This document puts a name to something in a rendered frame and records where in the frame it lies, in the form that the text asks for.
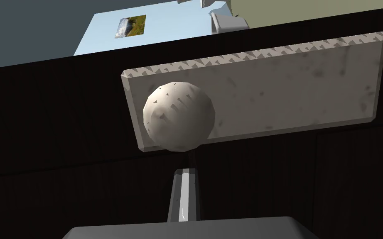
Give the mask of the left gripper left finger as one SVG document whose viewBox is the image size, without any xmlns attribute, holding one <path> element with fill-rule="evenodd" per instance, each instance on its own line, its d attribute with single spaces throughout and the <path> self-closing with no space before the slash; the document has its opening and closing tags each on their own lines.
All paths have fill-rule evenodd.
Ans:
<svg viewBox="0 0 383 239">
<path fill-rule="evenodd" d="M 177 169 L 174 173 L 167 222 L 179 221 L 181 186 L 182 186 L 182 169 Z"/>
</svg>

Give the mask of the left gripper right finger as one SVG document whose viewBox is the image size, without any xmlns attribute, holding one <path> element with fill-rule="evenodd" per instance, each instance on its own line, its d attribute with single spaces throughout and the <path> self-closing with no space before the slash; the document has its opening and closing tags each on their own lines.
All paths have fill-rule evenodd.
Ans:
<svg viewBox="0 0 383 239">
<path fill-rule="evenodd" d="M 201 220 L 199 178 L 195 168 L 182 170 L 182 220 Z"/>
</svg>

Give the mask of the pale marbled round door knob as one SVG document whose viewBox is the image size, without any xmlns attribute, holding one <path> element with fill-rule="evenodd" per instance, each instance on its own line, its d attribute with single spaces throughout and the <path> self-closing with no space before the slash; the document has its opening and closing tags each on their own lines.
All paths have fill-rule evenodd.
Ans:
<svg viewBox="0 0 383 239">
<path fill-rule="evenodd" d="M 208 139 L 215 115 L 212 100 L 202 89 L 187 82 L 170 82 L 147 98 L 143 124 L 157 146 L 186 152 Z"/>
</svg>

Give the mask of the dark wooden door leaf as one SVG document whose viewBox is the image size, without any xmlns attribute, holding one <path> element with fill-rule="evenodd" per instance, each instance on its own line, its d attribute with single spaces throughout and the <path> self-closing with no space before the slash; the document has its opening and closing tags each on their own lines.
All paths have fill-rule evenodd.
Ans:
<svg viewBox="0 0 383 239">
<path fill-rule="evenodd" d="M 383 31 L 383 8 L 0 68 L 0 239 L 167 221 L 174 172 L 203 220 L 289 216 L 319 239 L 383 239 L 383 75 L 367 124 L 138 149 L 125 68 Z"/>
</svg>

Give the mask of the pale marbled knob plate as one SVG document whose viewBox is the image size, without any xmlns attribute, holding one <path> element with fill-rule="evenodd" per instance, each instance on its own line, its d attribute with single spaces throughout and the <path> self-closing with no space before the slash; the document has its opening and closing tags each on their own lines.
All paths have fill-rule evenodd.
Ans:
<svg viewBox="0 0 383 239">
<path fill-rule="evenodd" d="M 383 32 L 124 70 L 121 79 L 138 147 L 149 137 L 144 108 L 184 109 L 203 90 L 215 110 L 202 144 L 371 122 L 383 68 Z"/>
</svg>

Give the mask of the landscape picture on wall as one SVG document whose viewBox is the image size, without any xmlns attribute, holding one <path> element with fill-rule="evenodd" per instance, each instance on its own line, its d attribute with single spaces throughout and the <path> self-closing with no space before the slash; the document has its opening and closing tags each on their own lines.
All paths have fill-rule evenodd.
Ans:
<svg viewBox="0 0 383 239">
<path fill-rule="evenodd" d="M 119 22 L 115 39 L 144 34 L 146 15 L 122 18 Z"/>
</svg>

